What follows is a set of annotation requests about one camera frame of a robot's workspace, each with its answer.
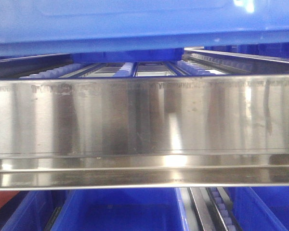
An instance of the stainless steel shelf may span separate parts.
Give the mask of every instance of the stainless steel shelf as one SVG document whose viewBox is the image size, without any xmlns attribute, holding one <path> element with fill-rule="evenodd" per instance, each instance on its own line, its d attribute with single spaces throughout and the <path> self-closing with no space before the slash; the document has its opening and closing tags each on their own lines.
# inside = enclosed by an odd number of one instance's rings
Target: stainless steel shelf
<svg viewBox="0 0 289 231">
<path fill-rule="evenodd" d="M 289 185 L 289 74 L 0 80 L 0 189 L 203 185 Z"/>
</svg>

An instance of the blue plastic bin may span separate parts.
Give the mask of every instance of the blue plastic bin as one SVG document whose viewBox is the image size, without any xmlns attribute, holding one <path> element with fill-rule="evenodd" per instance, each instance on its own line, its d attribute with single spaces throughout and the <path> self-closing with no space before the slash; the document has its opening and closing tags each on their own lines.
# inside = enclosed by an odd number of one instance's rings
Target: blue plastic bin
<svg viewBox="0 0 289 231">
<path fill-rule="evenodd" d="M 289 187 L 239 187 L 228 191 L 243 230 L 289 231 Z"/>
<path fill-rule="evenodd" d="M 184 49 L 164 49 L 147 51 L 93 52 L 73 54 L 75 63 L 146 62 L 177 61 L 182 59 Z"/>
<path fill-rule="evenodd" d="M 52 231 L 186 231 L 178 189 L 71 192 Z"/>
<path fill-rule="evenodd" d="M 43 231 L 56 206 L 67 191 L 30 191 L 1 231 Z"/>
<path fill-rule="evenodd" d="M 0 208 L 0 230 L 9 220 L 14 211 L 21 204 L 25 196 L 28 194 L 27 191 L 21 191 L 16 194 L 10 201 L 8 201 L 2 208 Z"/>
<path fill-rule="evenodd" d="M 289 42 L 289 0 L 0 0 L 0 56 Z"/>
</svg>

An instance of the plastic tote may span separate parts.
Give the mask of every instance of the plastic tote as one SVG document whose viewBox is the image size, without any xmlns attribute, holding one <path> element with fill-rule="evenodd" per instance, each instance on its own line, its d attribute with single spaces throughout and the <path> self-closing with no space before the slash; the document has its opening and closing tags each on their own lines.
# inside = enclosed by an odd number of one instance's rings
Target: plastic tote
<svg viewBox="0 0 289 231">
<path fill-rule="evenodd" d="M 179 189 L 72 191 L 52 231 L 187 231 Z"/>
<path fill-rule="evenodd" d="M 43 231 L 56 206 L 62 206 L 67 191 L 30 191 L 1 231 Z"/>
<path fill-rule="evenodd" d="M 0 56 L 289 42 L 289 0 L 0 0 Z"/>
<path fill-rule="evenodd" d="M 289 186 L 228 188 L 243 230 L 289 231 Z"/>
</svg>

